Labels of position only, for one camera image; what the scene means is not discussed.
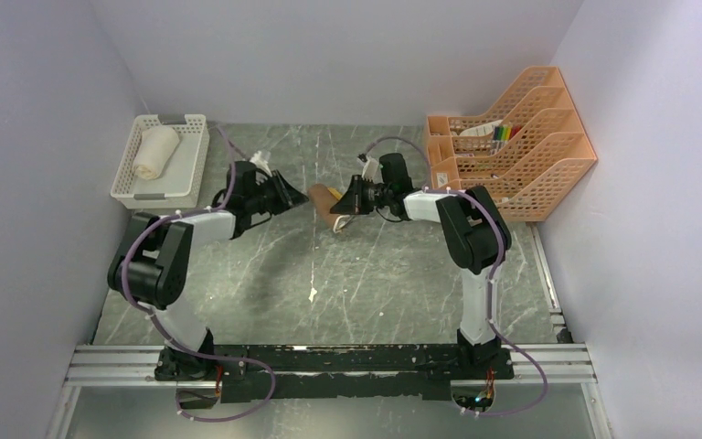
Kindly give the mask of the white plastic basket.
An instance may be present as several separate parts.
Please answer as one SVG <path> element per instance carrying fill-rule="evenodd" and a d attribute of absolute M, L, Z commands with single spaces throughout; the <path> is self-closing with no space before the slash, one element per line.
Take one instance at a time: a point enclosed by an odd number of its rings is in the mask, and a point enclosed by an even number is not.
<path fill-rule="evenodd" d="M 128 209 L 185 209 L 197 203 L 209 132 L 203 114 L 137 116 L 110 195 Z"/>

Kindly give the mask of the orange file organizer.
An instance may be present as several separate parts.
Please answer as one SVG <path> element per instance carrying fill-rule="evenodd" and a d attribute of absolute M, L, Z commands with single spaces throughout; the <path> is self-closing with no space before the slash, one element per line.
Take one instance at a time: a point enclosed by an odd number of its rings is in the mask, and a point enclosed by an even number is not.
<path fill-rule="evenodd" d="M 459 136 L 496 120 L 523 126 L 496 154 L 492 134 Z M 598 160 L 555 66 L 524 69 L 480 115 L 428 116 L 423 139 L 435 187 L 486 187 L 515 222 L 545 221 Z"/>

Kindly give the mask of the brown yellow towel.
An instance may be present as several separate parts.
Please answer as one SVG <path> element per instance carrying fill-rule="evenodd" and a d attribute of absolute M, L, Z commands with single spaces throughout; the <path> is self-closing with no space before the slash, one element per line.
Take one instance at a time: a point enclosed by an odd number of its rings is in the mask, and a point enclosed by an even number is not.
<path fill-rule="evenodd" d="M 317 215 L 333 233 L 339 233 L 352 221 L 351 215 L 334 214 L 331 208 L 340 200 L 342 194 L 333 187 L 314 184 L 307 189 L 307 196 L 312 202 Z"/>

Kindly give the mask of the cream white towel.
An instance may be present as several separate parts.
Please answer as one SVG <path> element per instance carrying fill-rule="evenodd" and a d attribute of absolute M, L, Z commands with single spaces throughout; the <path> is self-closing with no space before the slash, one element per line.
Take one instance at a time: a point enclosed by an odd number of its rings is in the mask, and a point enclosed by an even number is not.
<path fill-rule="evenodd" d="M 177 131 L 170 126 L 154 126 L 143 131 L 133 160 L 133 173 L 143 180 L 159 178 L 180 143 Z"/>

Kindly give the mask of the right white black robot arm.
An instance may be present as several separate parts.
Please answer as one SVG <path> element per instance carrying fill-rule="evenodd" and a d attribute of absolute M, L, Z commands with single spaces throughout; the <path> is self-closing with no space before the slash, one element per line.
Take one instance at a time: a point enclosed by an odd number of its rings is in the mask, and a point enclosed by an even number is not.
<path fill-rule="evenodd" d="M 346 192 L 329 209 L 333 215 L 360 216 L 387 208 L 399 221 L 441 226 L 452 261 L 461 269 L 463 314 L 457 332 L 456 364 L 462 375 L 480 378 L 501 349 L 495 275 L 511 246 L 511 234 L 483 186 L 466 190 L 416 189 L 405 159 L 390 153 L 375 161 L 358 157 L 363 173 L 353 175 Z"/>

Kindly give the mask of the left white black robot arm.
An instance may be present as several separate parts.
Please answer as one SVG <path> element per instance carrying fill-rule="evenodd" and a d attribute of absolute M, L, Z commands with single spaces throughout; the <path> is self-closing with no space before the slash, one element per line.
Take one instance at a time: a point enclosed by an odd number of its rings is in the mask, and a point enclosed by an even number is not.
<path fill-rule="evenodd" d="M 213 374 L 217 355 L 210 329 L 183 297 L 192 252 L 235 240 L 309 200 L 279 171 L 251 162 L 235 162 L 226 184 L 202 209 L 167 216 L 133 214 L 107 272 L 109 287 L 145 313 L 193 380 Z"/>

